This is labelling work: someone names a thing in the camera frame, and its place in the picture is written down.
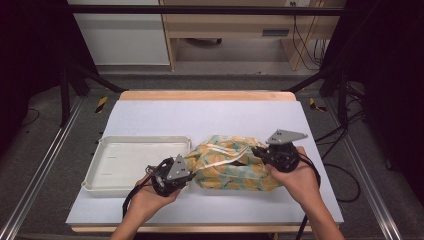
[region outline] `aluminum rail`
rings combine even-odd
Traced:
[[[50,171],[50,168],[55,162],[56,157],[59,154],[59,151],[75,122],[83,101],[83,97],[77,97],[72,109],[71,118],[64,127],[59,129],[58,133],[56,134],[55,139],[50,145],[50,148],[44,156],[43,161],[39,165],[37,172],[35,173],[31,182],[28,184],[28,187],[21,197],[21,200],[19,201],[6,224],[2,227],[0,231],[0,240],[12,240],[18,233],[19,228],[21,227],[26,215],[34,203],[34,200],[37,197],[38,192],[40,191],[41,186],[43,185],[44,180]]]
[[[185,5],[64,5],[44,6],[48,12],[91,14],[208,14],[208,15],[296,15],[357,16],[362,11],[345,8],[257,7],[257,6],[185,6]]]
[[[330,114],[333,117],[334,122],[339,127],[340,123],[337,118],[335,110],[336,106],[334,102],[328,98],[324,98],[324,101],[330,110]],[[355,173],[358,175],[359,180],[363,183],[365,196],[368,199],[368,203],[374,212],[374,215],[385,238],[387,240],[401,240],[402,236],[396,226],[396,223],[393,220],[389,209],[384,203],[384,200],[381,197],[377,186],[372,180],[371,175],[368,173],[363,160],[361,159],[352,139],[349,136],[349,133],[343,138],[343,142],[346,151],[351,156],[349,159],[351,160],[352,167],[355,170]]]

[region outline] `cabinet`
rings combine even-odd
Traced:
[[[158,5],[157,0],[68,0],[69,4]],[[169,65],[160,14],[74,14],[96,65]]]
[[[285,2],[285,0],[160,0],[161,5],[193,6],[284,7]],[[311,0],[308,7],[343,7],[344,4],[345,0]],[[299,34],[293,35],[294,16],[163,15],[170,64],[173,69],[176,66],[178,40],[181,38],[279,38],[292,70],[297,70],[301,64],[301,56],[306,53],[305,45],[308,45],[311,39],[330,39],[338,19],[339,17],[329,16],[298,16],[296,26]]]

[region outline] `black cable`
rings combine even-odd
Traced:
[[[318,47],[318,42],[321,42],[322,41],[322,43],[321,43],[321,49],[320,49],[320,58],[318,58],[317,56],[316,56],[316,53],[317,53],[317,47]],[[318,63],[318,66],[320,66],[321,67],[321,65],[322,65],[322,62],[324,61],[324,55],[325,55],[325,47],[326,47],[326,44],[327,44],[327,41],[325,40],[325,39],[322,39],[322,40],[320,40],[320,39],[317,39],[317,40],[315,40],[315,46],[314,46],[314,59],[315,59],[315,61]]]
[[[29,108],[28,111],[35,111],[37,113],[37,116],[35,116],[35,118],[25,124],[22,124],[21,127],[25,127],[30,125],[31,123],[34,123],[39,117],[40,117],[40,111],[38,111],[37,109],[33,109],[33,108]]]
[[[352,87],[350,82],[347,82],[347,92],[359,99],[363,99],[365,97],[365,94]]]
[[[335,134],[338,130],[340,130],[340,129],[342,129],[342,128],[344,128],[344,127],[339,126],[339,127],[337,127],[336,129],[332,130],[331,132],[329,132],[329,133],[325,134],[324,136],[322,136],[322,137],[320,137],[320,138],[315,139],[315,143],[320,142],[320,141],[322,141],[322,140],[324,140],[324,139],[326,139],[326,138],[328,138],[328,137],[330,137],[330,136],[334,135],[334,134]]]
[[[346,169],[344,169],[340,166],[337,166],[337,165],[334,165],[334,164],[331,164],[331,163],[324,163],[324,166],[337,168],[337,169],[341,170],[342,172],[346,173],[347,175],[349,175],[353,179],[353,181],[355,181],[356,187],[358,189],[355,197],[353,197],[352,199],[340,199],[340,198],[336,197],[337,201],[344,202],[344,203],[351,203],[351,202],[355,202],[356,200],[359,199],[359,196],[361,195],[361,185],[359,184],[359,181],[355,178],[355,176],[353,176],[352,173],[350,173],[348,170],[346,170]]]
[[[299,155],[303,156],[304,158],[300,157],[300,161],[306,163],[308,166],[310,166],[312,168],[312,170],[314,171],[315,177],[317,179],[317,183],[318,183],[318,188],[321,186],[321,176],[318,173],[317,168],[315,167],[314,163],[312,162],[312,160],[306,156],[305,154],[299,153]],[[297,232],[296,235],[296,240],[300,240],[302,238],[303,232],[305,230],[305,226],[306,223],[308,222],[308,216],[305,214],[305,216],[303,217],[302,223],[300,224],[299,227],[299,231]]]
[[[355,122],[357,122],[358,120],[364,119],[363,116],[365,116],[364,111],[359,111],[357,114],[355,114],[356,116],[354,116],[356,119],[352,118],[349,123],[349,125],[354,124]]]
[[[329,145],[329,144],[334,144],[336,141],[333,142],[325,142],[325,143],[317,143],[317,146],[323,146],[323,145]]]
[[[124,218],[125,214],[127,214],[128,205],[130,204],[131,199],[138,193],[138,191],[140,191],[140,189],[146,186],[145,184],[150,180],[150,178],[152,178],[152,176],[149,175],[141,184],[135,186],[125,198],[124,204],[122,204],[122,218]]]
[[[361,102],[361,99],[354,98],[354,99],[350,100],[348,103],[346,103],[346,107],[349,108],[349,105],[352,104],[352,103],[354,103],[354,102],[359,102],[360,103]]]
[[[353,123],[355,123],[356,121],[358,121],[360,118],[357,118],[357,119],[355,119],[356,117],[358,117],[358,116],[360,116],[361,114],[363,114],[363,111],[359,111],[359,112],[357,112],[357,113],[355,113],[354,115],[352,115],[351,117],[349,117],[349,119],[348,119],[348,125],[347,126],[349,126],[349,125],[352,125]],[[332,134],[334,134],[335,132],[336,132],[336,130],[339,130],[341,128],[341,126],[340,127],[338,127],[338,128],[336,128],[335,130],[333,130],[333,131],[331,131],[330,133],[331,133],[331,135]],[[330,148],[322,155],[322,157],[321,157],[321,159],[322,160],[324,160],[324,158],[330,153],[330,151],[336,146],[336,144],[344,137],[344,136],[346,136],[346,134],[347,134],[347,132],[348,132],[348,128],[346,127],[346,128],[343,128],[344,130],[343,130],[343,132],[339,135],[339,137],[332,143],[332,145],[330,146]],[[328,137],[327,135],[329,135],[329,134],[326,134],[324,137],[321,137],[321,138],[319,138],[318,140],[319,141],[321,141],[322,139],[324,139],[324,138],[326,138],[326,137]]]
[[[293,42],[293,46],[294,46],[294,48],[296,49],[296,52],[297,52],[297,54],[299,54],[299,57],[300,57],[300,59],[302,60],[302,63],[303,63],[303,65],[305,66],[305,68],[306,69],[308,69],[308,70],[319,70],[319,69],[313,69],[313,68],[309,68],[307,65],[306,65],[306,63],[305,63],[305,60],[303,59],[303,57],[302,57],[302,54],[300,54],[300,51],[299,51],[299,49],[297,48],[297,46],[296,46],[296,42],[294,41],[294,34],[296,33],[296,31],[298,31],[297,30],[297,23],[296,23],[296,15],[293,15],[293,35],[292,35],[292,42]],[[309,55],[309,52],[308,52],[308,49],[306,48],[306,45],[305,45],[305,43],[303,42],[303,38],[300,36],[300,40],[302,41],[302,43],[304,44],[304,46],[305,46],[305,49],[306,49],[306,52],[308,53],[308,55]]]

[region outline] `floor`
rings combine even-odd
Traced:
[[[223,39],[217,45],[213,40],[187,39],[180,45],[175,71],[168,67],[107,67],[99,66],[104,78],[130,89],[287,89],[306,79],[316,70],[302,68],[291,71],[279,41]],[[305,58],[308,67],[314,67]],[[321,98],[318,81],[298,92],[306,117],[315,138],[324,136],[338,126],[335,119],[335,98]],[[16,239],[107,239],[109,234],[76,234],[64,224],[84,178],[96,141],[101,137],[107,117],[119,94],[112,93],[89,81],[92,90],[88,97],[72,96],[79,113],[73,119],[66,138],[59,140],[60,149],[53,155],[49,149],[57,141],[61,108],[58,88],[50,89],[31,99],[28,116],[13,146],[0,161],[0,225],[10,221],[17,206],[26,216],[15,221]],[[99,99],[108,96],[103,111],[95,113]],[[317,108],[310,107],[310,99]],[[349,115],[361,111],[357,100],[349,104]],[[366,118],[358,115],[349,125],[348,134],[325,155],[341,132],[317,143],[324,163],[336,164],[348,170],[361,186],[361,195],[354,202],[339,202],[345,222],[341,230],[347,239],[424,239],[424,209],[409,189],[403,175],[386,168],[373,130]],[[358,169],[363,164],[367,176]],[[39,188],[32,181],[40,166],[47,166]],[[352,199],[357,188],[349,175],[328,167],[327,173],[336,196]],[[21,197],[34,192],[34,198],[19,204]],[[305,239],[312,236],[305,234]],[[294,239],[293,234],[282,234],[280,239]]]

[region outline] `white cabinet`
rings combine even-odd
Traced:
[[[69,4],[158,5],[157,0],[68,0]],[[96,65],[169,65],[160,14],[74,14]]]

